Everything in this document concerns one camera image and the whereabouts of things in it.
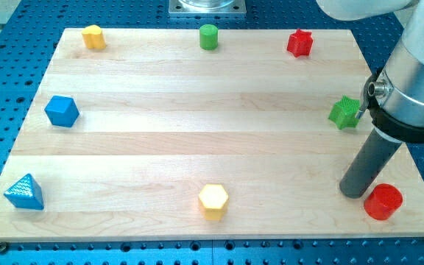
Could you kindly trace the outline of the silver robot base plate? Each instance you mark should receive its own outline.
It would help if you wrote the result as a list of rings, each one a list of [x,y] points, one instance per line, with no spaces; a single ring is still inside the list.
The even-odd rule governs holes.
[[[244,15],[245,0],[169,0],[169,14],[188,15]]]

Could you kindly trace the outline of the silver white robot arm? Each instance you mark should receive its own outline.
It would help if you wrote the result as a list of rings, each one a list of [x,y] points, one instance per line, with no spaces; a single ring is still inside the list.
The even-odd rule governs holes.
[[[424,0],[317,0],[324,13],[353,21],[414,7],[378,85],[388,91],[370,100],[372,122],[407,143],[424,143]]]

